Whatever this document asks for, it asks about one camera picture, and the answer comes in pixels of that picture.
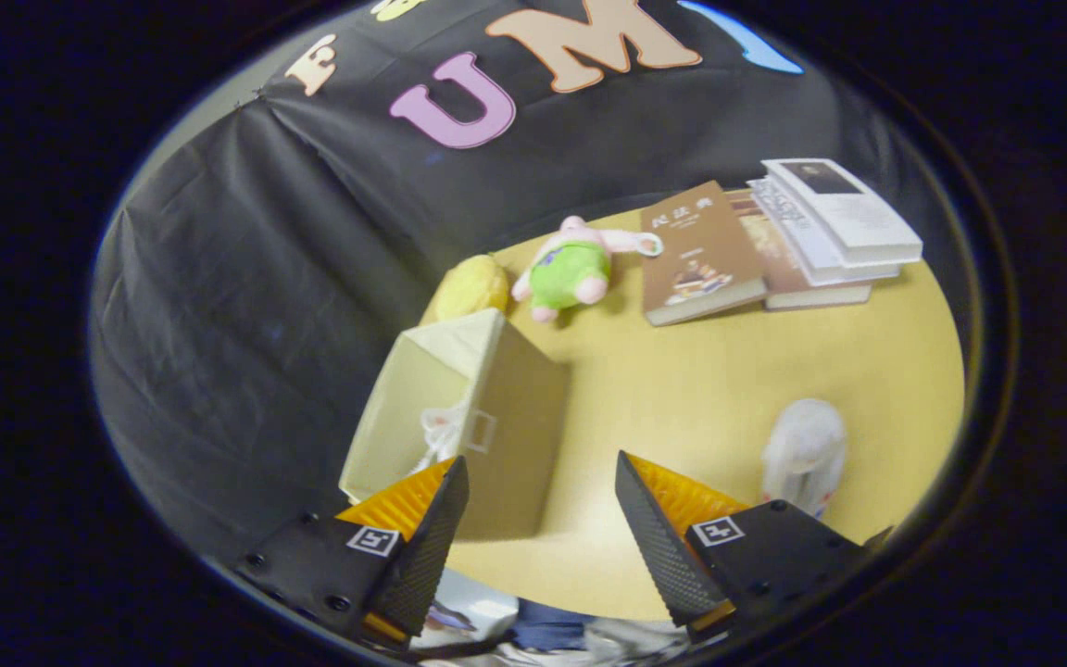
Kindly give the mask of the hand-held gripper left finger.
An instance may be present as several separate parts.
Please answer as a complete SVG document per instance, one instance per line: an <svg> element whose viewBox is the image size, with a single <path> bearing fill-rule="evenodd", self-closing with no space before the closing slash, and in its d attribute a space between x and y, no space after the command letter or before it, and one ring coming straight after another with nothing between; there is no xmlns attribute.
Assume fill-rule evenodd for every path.
<svg viewBox="0 0 1067 667"><path fill-rule="evenodd" d="M455 456L338 515L289 521L234 570L281 607L347 640L407 648L423 633L467 504L469 463Z"/></svg>

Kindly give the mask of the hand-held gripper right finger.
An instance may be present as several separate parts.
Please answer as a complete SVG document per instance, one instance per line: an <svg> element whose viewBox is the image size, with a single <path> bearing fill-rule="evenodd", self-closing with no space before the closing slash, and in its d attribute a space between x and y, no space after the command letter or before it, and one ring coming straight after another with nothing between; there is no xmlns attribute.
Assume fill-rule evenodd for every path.
<svg viewBox="0 0 1067 667"><path fill-rule="evenodd" d="M632 452L618 452L614 489L649 578L692 640L769 622L871 554L787 501L749 506Z"/></svg>

